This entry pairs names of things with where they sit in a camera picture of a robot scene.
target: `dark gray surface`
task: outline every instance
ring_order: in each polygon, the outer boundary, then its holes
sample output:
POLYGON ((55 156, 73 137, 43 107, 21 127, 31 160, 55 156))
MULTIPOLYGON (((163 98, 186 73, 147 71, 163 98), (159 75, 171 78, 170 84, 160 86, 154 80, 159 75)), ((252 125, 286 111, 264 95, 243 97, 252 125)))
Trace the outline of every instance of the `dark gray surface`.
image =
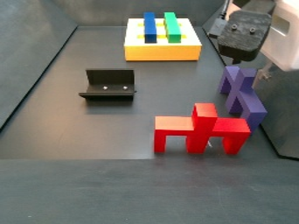
POLYGON ((188 18, 202 25, 223 0, 52 0, 79 23, 92 26, 126 26, 130 18, 142 18, 146 11, 156 16, 174 11, 180 18, 188 18))
POLYGON ((0 129, 76 24, 45 0, 0 1, 0 129))
POLYGON ((298 169, 272 157, 3 160, 0 222, 296 224, 298 169))
POLYGON ((155 115, 188 115, 194 102, 227 115, 223 65, 202 28, 199 62, 126 63, 124 30, 79 28, 0 134, 0 223, 296 224, 299 164, 276 158, 260 129, 235 157, 218 138, 199 156, 180 137, 152 154, 155 115), (136 70, 131 106, 87 105, 87 67, 136 70))
POLYGON ((215 102, 227 116, 223 65, 196 32, 199 61, 127 63, 126 27, 80 27, 0 134, 0 158, 152 158, 155 116, 188 116, 195 102, 215 102), (85 102, 87 68, 134 68, 134 103, 85 102))

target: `purple block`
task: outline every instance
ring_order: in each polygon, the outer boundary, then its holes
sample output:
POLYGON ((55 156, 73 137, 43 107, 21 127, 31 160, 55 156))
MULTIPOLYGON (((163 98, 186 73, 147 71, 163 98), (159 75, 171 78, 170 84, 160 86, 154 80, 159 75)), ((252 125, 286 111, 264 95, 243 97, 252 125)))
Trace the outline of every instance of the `purple block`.
POLYGON ((267 115, 267 110, 251 87, 255 76, 256 69, 226 66, 219 83, 219 92, 228 94, 227 110, 230 113, 240 113, 240 117, 247 120, 251 133, 267 115))

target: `cable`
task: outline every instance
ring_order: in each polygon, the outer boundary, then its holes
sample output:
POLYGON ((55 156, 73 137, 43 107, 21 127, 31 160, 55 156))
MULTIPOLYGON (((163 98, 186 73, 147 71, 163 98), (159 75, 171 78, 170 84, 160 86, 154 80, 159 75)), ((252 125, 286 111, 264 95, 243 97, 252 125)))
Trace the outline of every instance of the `cable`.
POLYGON ((219 18, 226 19, 228 7, 230 7, 230 0, 226 0, 224 6, 223 6, 223 10, 222 10, 222 12, 219 14, 219 18))

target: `gray floor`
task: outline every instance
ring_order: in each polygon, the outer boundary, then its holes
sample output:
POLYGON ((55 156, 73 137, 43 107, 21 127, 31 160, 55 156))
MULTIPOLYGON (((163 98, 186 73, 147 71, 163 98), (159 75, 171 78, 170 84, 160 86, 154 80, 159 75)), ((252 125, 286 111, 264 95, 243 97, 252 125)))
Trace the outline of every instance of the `gray floor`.
POLYGON ((223 64, 202 28, 196 62, 124 61, 122 27, 80 27, 0 133, 1 223, 298 223, 299 164, 259 129, 240 153, 199 156, 171 137, 152 153, 156 115, 215 102, 223 64), (135 69, 132 104, 85 103, 87 68, 135 69))

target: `red block structure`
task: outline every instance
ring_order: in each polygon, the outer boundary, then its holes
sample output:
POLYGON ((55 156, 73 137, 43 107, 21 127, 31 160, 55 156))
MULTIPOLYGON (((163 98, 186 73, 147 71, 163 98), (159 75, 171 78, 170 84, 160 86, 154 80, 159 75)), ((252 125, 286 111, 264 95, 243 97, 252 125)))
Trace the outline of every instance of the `red block structure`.
POLYGON ((188 153, 203 153, 211 137, 223 137, 227 154, 238 154, 250 136, 243 118, 220 118, 214 103, 195 103, 191 117, 156 116, 154 152, 164 153, 167 136, 186 136, 188 153))

